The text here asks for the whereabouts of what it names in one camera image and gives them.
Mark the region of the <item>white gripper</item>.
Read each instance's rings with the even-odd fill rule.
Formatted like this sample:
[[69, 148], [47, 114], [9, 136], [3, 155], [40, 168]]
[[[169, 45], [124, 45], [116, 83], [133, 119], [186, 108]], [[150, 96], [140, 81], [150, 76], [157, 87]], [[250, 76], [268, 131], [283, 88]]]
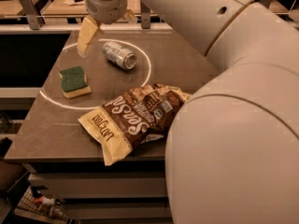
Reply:
[[100, 23], [113, 23], [123, 15], [127, 22], [137, 23], [135, 13], [127, 10], [127, 0], [85, 0], [85, 5], [90, 15], [83, 19], [77, 43], [78, 55], [82, 58], [87, 56], [94, 39], [102, 33]]

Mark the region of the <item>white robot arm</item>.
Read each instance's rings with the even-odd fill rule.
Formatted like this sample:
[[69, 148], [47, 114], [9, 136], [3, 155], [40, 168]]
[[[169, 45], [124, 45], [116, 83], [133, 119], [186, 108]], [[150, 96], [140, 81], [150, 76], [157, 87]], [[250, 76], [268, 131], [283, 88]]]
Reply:
[[254, 0], [141, 1], [221, 70], [167, 137], [174, 224], [299, 224], [299, 32]]

